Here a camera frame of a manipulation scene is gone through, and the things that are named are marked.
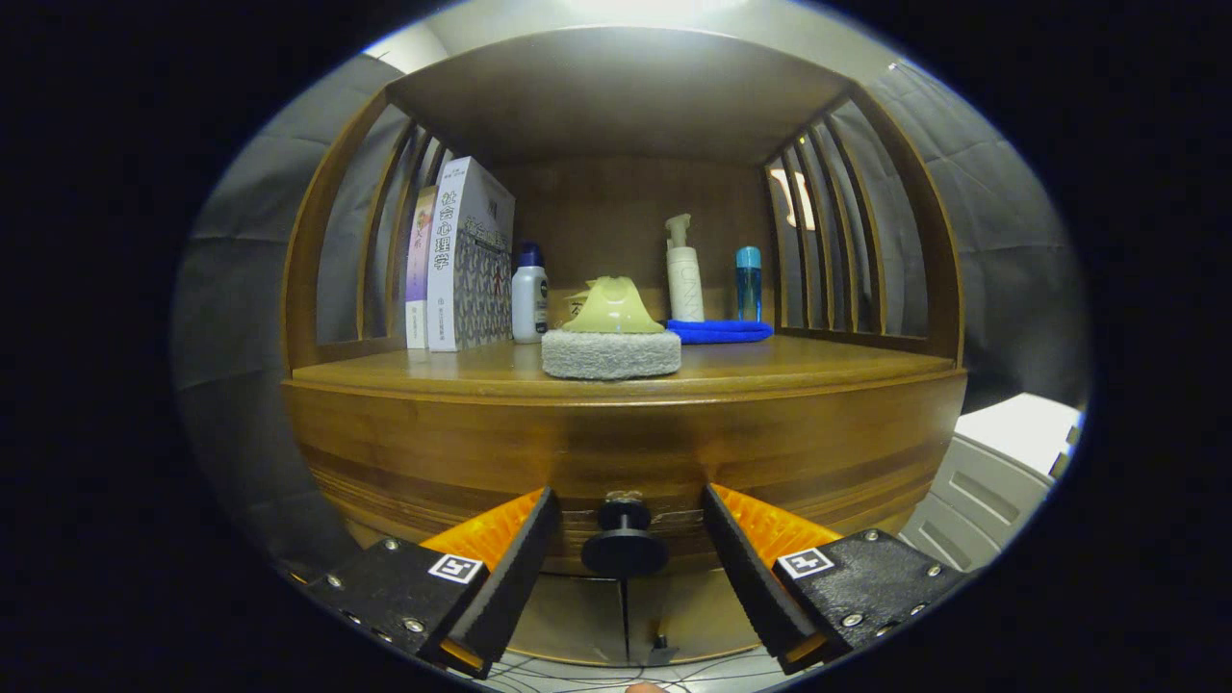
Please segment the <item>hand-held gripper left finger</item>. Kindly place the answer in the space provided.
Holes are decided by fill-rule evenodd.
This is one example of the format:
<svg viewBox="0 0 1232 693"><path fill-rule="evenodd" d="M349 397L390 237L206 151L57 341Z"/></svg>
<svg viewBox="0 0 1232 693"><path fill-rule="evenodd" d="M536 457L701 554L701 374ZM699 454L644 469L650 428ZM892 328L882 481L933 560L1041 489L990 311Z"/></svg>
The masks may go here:
<svg viewBox="0 0 1232 693"><path fill-rule="evenodd" d="M487 679L559 528L559 501L542 487L420 543L381 539L303 589L397 654Z"/></svg>

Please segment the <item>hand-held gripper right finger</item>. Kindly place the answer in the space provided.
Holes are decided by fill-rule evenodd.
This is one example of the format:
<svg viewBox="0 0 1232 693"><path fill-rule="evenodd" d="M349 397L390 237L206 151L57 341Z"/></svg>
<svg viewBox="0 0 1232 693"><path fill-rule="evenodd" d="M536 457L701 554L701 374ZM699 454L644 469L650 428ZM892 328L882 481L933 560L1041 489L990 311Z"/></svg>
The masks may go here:
<svg viewBox="0 0 1232 693"><path fill-rule="evenodd" d="M701 507L731 588L784 675L869 649L968 581L875 527L841 535L721 485L703 487Z"/></svg>

